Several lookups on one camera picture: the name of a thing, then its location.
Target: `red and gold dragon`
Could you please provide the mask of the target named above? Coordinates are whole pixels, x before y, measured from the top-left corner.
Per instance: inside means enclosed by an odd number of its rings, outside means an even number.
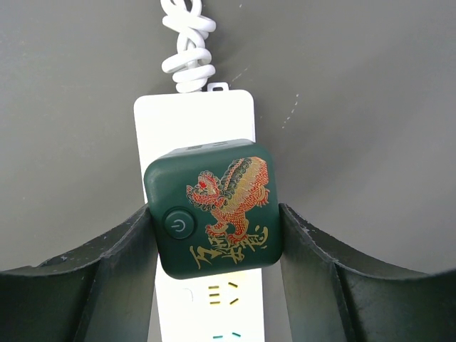
[[[249,220],[245,213],[268,203],[269,190],[265,188],[268,181],[264,160],[242,158],[234,160],[221,179],[210,171],[201,172],[198,184],[187,186],[187,198],[217,220],[216,224],[206,226],[209,236],[225,237],[231,245],[236,245],[248,238]],[[227,234],[229,224],[234,226],[233,234]]]

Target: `gray surface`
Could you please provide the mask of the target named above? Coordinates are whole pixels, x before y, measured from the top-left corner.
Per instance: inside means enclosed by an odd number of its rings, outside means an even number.
[[[255,97],[281,200],[379,259],[456,265],[455,1],[205,3],[214,80]],[[162,15],[158,0],[3,1],[0,268],[142,204],[132,109],[173,92]],[[290,341],[279,266],[264,274],[266,334]]]

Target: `power outlet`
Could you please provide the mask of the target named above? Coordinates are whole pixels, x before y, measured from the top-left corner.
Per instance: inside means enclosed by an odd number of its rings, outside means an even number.
[[[224,89],[138,98],[134,111],[143,177],[152,161],[177,148],[255,141],[252,96]],[[261,269],[176,280],[159,258],[155,291],[162,342],[264,342]]]

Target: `round button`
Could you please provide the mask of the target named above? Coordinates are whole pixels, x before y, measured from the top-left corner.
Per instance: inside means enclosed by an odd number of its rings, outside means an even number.
[[[195,221],[192,215],[181,209],[173,210],[165,218],[165,230],[175,239],[185,239],[193,232]]]

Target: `twisted white cord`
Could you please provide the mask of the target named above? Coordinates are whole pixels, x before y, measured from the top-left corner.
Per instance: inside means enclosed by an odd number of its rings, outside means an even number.
[[[165,73],[173,73],[179,93],[201,90],[207,79],[215,74],[212,55],[204,40],[215,31],[215,21],[201,15],[201,0],[192,0],[192,9],[187,10],[184,0],[160,0],[167,14],[163,25],[179,33],[177,53],[162,63]]]

